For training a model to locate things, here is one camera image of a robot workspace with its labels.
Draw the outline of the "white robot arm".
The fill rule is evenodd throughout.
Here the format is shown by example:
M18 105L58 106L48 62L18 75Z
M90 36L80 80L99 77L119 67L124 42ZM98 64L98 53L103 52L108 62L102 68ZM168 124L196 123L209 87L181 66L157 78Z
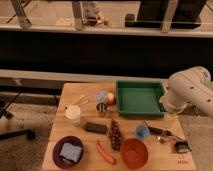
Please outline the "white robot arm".
M187 103L195 105L213 118L213 90L210 72L201 66L192 67L172 74L168 79L168 90L160 98L168 113L183 112Z

